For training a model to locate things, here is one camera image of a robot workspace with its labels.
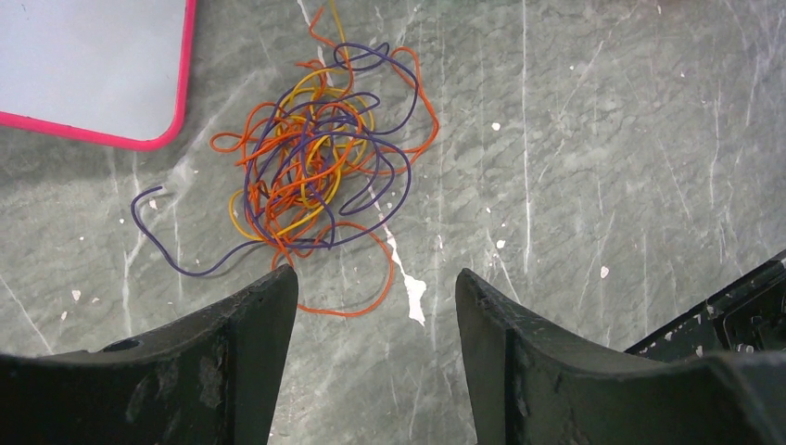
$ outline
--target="orange wire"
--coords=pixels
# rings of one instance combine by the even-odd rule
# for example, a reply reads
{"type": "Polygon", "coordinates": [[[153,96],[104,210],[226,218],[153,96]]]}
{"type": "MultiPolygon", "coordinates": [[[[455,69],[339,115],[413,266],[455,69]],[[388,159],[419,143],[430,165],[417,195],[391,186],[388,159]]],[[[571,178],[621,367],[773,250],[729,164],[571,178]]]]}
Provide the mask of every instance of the orange wire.
{"type": "MultiPolygon", "coordinates": [[[[335,50],[337,47],[336,43],[321,36],[314,30],[323,11],[323,8],[317,11],[316,16],[314,16],[309,26],[309,34],[318,42],[335,50]]],[[[391,64],[393,70],[410,88],[415,90],[415,93],[423,101],[425,109],[432,121],[431,133],[421,145],[401,150],[406,155],[409,155],[410,163],[413,164],[434,142],[439,131],[439,121],[437,113],[434,111],[434,107],[425,94],[423,81],[421,79],[420,60],[417,54],[410,48],[401,46],[392,51],[390,57],[394,57],[401,52],[407,53],[412,57],[417,86],[415,86],[415,83],[410,80],[401,69],[391,64]]],[[[293,91],[286,102],[287,104],[292,104],[298,95],[307,92],[311,92],[310,101],[315,102],[320,98],[326,97],[328,91],[331,91],[332,93],[329,94],[333,95],[333,99],[329,100],[328,103],[318,108],[315,106],[306,106],[298,113],[286,115],[285,103],[283,103],[282,106],[278,106],[273,102],[262,102],[248,113],[242,133],[220,132],[214,134],[209,141],[210,147],[218,153],[233,153],[239,151],[240,159],[235,165],[242,167],[246,174],[248,174],[248,170],[251,169],[254,178],[259,177],[257,160],[276,150],[279,151],[277,158],[280,173],[270,184],[265,183],[264,180],[259,180],[257,183],[248,185],[248,190],[245,190],[245,193],[248,195],[248,200],[252,205],[252,209],[246,209],[243,212],[247,225],[251,228],[256,237],[254,239],[258,238],[275,249],[271,262],[272,268],[275,268],[282,256],[284,256],[286,261],[294,267],[293,255],[305,259],[314,251],[314,249],[286,247],[286,245],[296,244],[299,239],[307,237],[308,234],[316,230],[320,224],[318,220],[320,220],[321,215],[317,214],[317,212],[323,210],[324,204],[320,199],[311,195],[309,187],[313,187],[314,190],[328,190],[328,193],[334,195],[337,193],[341,178],[353,173],[377,175],[392,174],[390,171],[376,172],[366,169],[365,166],[374,159],[376,154],[374,151],[363,154],[367,142],[364,139],[355,137],[349,137],[346,143],[341,146],[333,145],[334,142],[326,145],[325,139],[318,138],[308,143],[305,150],[305,158],[303,158],[302,154],[296,154],[288,161],[288,165],[286,164],[286,158],[290,156],[291,149],[298,145],[298,141],[302,140],[303,137],[312,139],[315,136],[308,122],[318,116],[322,116],[324,113],[328,113],[331,117],[334,117],[339,110],[344,111],[351,115],[355,119],[355,122],[357,122],[357,133],[360,134],[362,131],[363,119],[358,114],[358,111],[353,106],[349,105],[349,99],[345,99],[346,96],[351,94],[352,87],[355,83],[355,73],[350,64],[351,57],[346,47],[342,47],[338,51],[338,54],[344,60],[343,63],[346,67],[346,74],[348,77],[347,86],[344,89],[336,89],[328,84],[328,71],[320,60],[313,59],[306,62],[298,62],[296,66],[311,71],[313,78],[309,82],[312,82],[313,86],[304,87],[305,89],[299,92],[293,91]],[[274,108],[274,113],[262,119],[256,118],[257,114],[265,108],[274,108]],[[275,129],[275,132],[270,137],[266,137],[260,141],[254,134],[260,127],[268,123],[275,129]],[[219,142],[225,138],[234,139],[235,142],[229,146],[220,145],[219,142]],[[249,145],[252,147],[259,145],[259,147],[248,154],[247,149],[249,145]],[[357,159],[353,161],[349,159],[349,155],[356,147],[358,147],[360,151],[358,151],[357,159]],[[328,156],[334,158],[332,164],[326,164],[327,160],[323,156],[322,150],[328,150],[330,152],[328,156]],[[265,199],[264,205],[261,204],[263,198],[265,199]],[[256,221],[253,213],[259,214],[260,212],[263,216],[261,225],[270,237],[265,236],[257,226],[260,221],[256,221]]],[[[378,150],[382,153],[395,153],[395,150],[386,146],[380,147],[378,150]]],[[[401,174],[406,172],[406,170],[407,168],[403,167],[394,170],[394,173],[401,174]]],[[[314,244],[323,241],[328,233],[338,227],[352,227],[361,232],[367,230],[366,227],[354,222],[334,221],[332,224],[328,224],[318,230],[316,236],[313,237],[314,244]]],[[[393,285],[396,266],[390,250],[385,246],[382,239],[374,233],[368,233],[368,235],[383,250],[388,263],[387,281],[377,299],[368,307],[360,311],[316,309],[306,306],[305,304],[299,304],[298,307],[301,310],[310,313],[349,318],[359,317],[371,312],[382,303],[393,285]]]]}

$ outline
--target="white vein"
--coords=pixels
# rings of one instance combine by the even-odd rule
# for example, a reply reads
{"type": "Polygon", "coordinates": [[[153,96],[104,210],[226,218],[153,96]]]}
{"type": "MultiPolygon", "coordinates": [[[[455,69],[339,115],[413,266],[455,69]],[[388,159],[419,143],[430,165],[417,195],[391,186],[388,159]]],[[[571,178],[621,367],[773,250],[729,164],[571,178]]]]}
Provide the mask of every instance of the white vein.
{"type": "Polygon", "coordinates": [[[502,274],[505,275],[505,280],[507,280],[508,286],[511,287],[511,291],[513,292],[513,296],[515,297],[516,302],[518,304],[521,304],[521,299],[518,298],[518,293],[515,291],[515,287],[513,287],[513,281],[511,281],[511,276],[508,274],[508,268],[505,266],[505,261],[502,260],[502,256],[500,256],[500,251],[497,248],[497,246],[494,244],[494,241],[491,239],[491,232],[489,232],[488,229],[486,229],[486,239],[488,240],[488,243],[491,245],[491,247],[494,249],[494,252],[496,252],[496,254],[497,254],[496,258],[497,258],[497,260],[500,261],[500,267],[502,268],[502,274]]]}
{"type": "Polygon", "coordinates": [[[584,296],[587,295],[587,288],[590,286],[590,275],[592,274],[592,266],[595,264],[595,261],[601,257],[603,254],[603,250],[606,248],[606,241],[609,239],[609,235],[612,233],[612,227],[614,226],[616,216],[616,210],[612,211],[612,217],[609,220],[609,226],[606,228],[606,235],[598,241],[598,250],[595,252],[595,255],[592,257],[592,260],[589,262],[589,267],[587,268],[587,273],[584,276],[584,287],[581,289],[581,295],[578,296],[578,302],[576,306],[574,306],[574,310],[578,312],[579,308],[581,308],[581,303],[584,302],[584,296]]]}
{"type": "Polygon", "coordinates": [[[412,429],[414,428],[415,425],[415,416],[417,415],[418,402],[420,401],[420,390],[423,387],[423,371],[424,371],[424,367],[421,366],[420,383],[418,384],[418,389],[415,392],[415,402],[412,406],[412,418],[410,419],[410,435],[409,435],[410,440],[412,440],[412,429]]]}
{"type": "Polygon", "coordinates": [[[715,164],[717,163],[717,155],[720,152],[720,124],[718,123],[718,114],[720,114],[720,81],[717,81],[717,99],[715,101],[715,157],[710,164],[710,208],[715,208],[715,186],[713,185],[715,178],[715,164]]]}
{"type": "Polygon", "coordinates": [[[36,326],[35,323],[32,322],[32,318],[30,318],[30,315],[27,313],[27,310],[24,309],[24,305],[22,305],[22,302],[19,301],[17,296],[14,294],[14,291],[11,290],[11,287],[8,285],[8,283],[6,283],[6,280],[3,279],[3,275],[0,275],[0,282],[3,282],[3,286],[8,291],[8,295],[11,296],[11,299],[13,299],[14,302],[16,302],[17,305],[19,306],[19,308],[22,310],[22,314],[24,314],[25,319],[30,324],[30,326],[32,326],[32,329],[35,331],[35,333],[38,335],[38,337],[44,343],[44,347],[46,348],[46,351],[49,352],[50,354],[54,354],[54,352],[52,351],[52,347],[49,346],[49,342],[46,341],[46,338],[44,337],[44,335],[41,334],[40,330],[38,330],[38,326],[36,326]]]}
{"type": "Polygon", "coordinates": [[[522,53],[524,63],[521,69],[521,119],[524,123],[524,199],[526,218],[526,245],[524,247],[524,273],[529,272],[529,255],[532,253],[532,202],[529,199],[529,148],[526,143],[526,1],[522,0],[522,23],[524,30],[522,36],[522,53]]]}

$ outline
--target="gray marble surface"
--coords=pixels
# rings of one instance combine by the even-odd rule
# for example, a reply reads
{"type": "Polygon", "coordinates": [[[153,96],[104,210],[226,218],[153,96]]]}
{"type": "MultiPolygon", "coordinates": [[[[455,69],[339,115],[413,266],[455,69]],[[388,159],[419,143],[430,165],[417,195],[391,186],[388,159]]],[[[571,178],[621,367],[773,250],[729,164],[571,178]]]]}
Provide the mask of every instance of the gray marble surface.
{"type": "MultiPolygon", "coordinates": [[[[321,5],[302,3],[309,16],[321,5]]],[[[408,318],[401,273],[368,316],[299,313],[272,443],[474,443],[452,296],[462,267],[621,350],[786,248],[782,2],[338,5],[350,39],[419,51],[442,122],[388,225],[426,283],[425,326],[408,318]]],[[[145,218],[187,267],[217,260],[239,241],[223,203],[240,178],[208,139],[239,131],[316,52],[294,0],[200,2],[170,146],[135,154],[0,129],[2,350],[96,350],[266,273],[260,248],[219,276],[179,276],[129,203],[168,184],[145,218]]],[[[406,99],[388,79],[369,82],[392,119],[406,99]]],[[[399,142],[427,132],[421,113],[399,142]]],[[[318,255],[296,267],[311,304],[356,307],[385,280],[371,240],[318,255]]]]}

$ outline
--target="whiteboard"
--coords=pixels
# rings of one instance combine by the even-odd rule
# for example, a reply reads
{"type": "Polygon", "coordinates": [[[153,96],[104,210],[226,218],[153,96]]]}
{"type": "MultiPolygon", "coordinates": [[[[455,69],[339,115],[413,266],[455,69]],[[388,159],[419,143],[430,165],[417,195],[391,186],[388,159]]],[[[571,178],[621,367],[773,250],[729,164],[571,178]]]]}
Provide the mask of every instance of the whiteboard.
{"type": "Polygon", "coordinates": [[[151,150],[183,124],[196,0],[0,0],[0,124],[151,150]]]}

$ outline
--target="wire bundle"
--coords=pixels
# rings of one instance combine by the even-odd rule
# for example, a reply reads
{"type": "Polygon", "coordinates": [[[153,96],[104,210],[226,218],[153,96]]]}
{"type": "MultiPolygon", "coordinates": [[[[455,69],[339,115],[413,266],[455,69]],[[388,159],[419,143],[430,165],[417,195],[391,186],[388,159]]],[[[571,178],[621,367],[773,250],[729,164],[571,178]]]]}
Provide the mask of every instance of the wire bundle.
{"type": "Polygon", "coordinates": [[[376,301],[366,309],[353,312],[298,305],[307,312],[355,317],[375,309],[392,285],[395,264],[390,251],[374,230],[392,218],[403,205],[412,184],[412,163],[437,137],[439,123],[423,90],[419,61],[414,51],[402,46],[391,52],[389,44],[371,48],[347,42],[333,0],[330,7],[341,42],[335,44],[314,31],[322,9],[311,23],[309,33],[333,48],[333,63],[327,66],[319,60],[298,63],[310,73],[276,102],[263,102],[254,107],[247,116],[242,133],[222,132],[210,139],[215,151],[240,154],[235,165],[244,171],[243,187],[230,197],[228,210],[233,225],[248,241],[230,250],[206,271],[189,272],[177,265],[136,214],[139,200],[160,190],[160,186],[143,192],[133,200],[132,216],[167,262],[179,273],[189,276],[212,273],[237,251],[255,244],[264,243],[276,249],[271,264],[274,268],[282,256],[294,265],[293,255],[307,258],[316,249],[334,248],[369,235],[384,250],[389,265],[387,284],[376,301]],[[400,53],[412,57],[414,72],[395,59],[400,53]],[[383,65],[390,65],[414,90],[407,115],[389,129],[377,128],[374,121],[373,110],[380,106],[381,99],[370,92],[352,91],[358,73],[383,65]],[[331,74],[347,78],[346,86],[333,86],[331,74]],[[423,101],[431,116],[431,134],[420,146],[399,148],[386,138],[409,121],[418,99],[423,101]],[[258,114],[265,117],[258,119],[258,114]],[[229,146],[221,144],[226,139],[233,139],[234,143],[229,146]],[[380,214],[378,223],[364,227],[345,219],[372,206],[379,209],[379,200],[397,176],[404,177],[404,191],[387,215],[380,214]],[[344,190],[346,186],[342,185],[353,177],[364,177],[365,185],[337,206],[339,190],[344,190]],[[379,186],[380,182],[381,187],[375,193],[373,187],[379,186]],[[240,214],[245,224],[238,221],[239,215],[235,210],[239,197],[242,203],[240,214]],[[350,227],[357,233],[341,238],[337,236],[339,227],[350,227]]]}

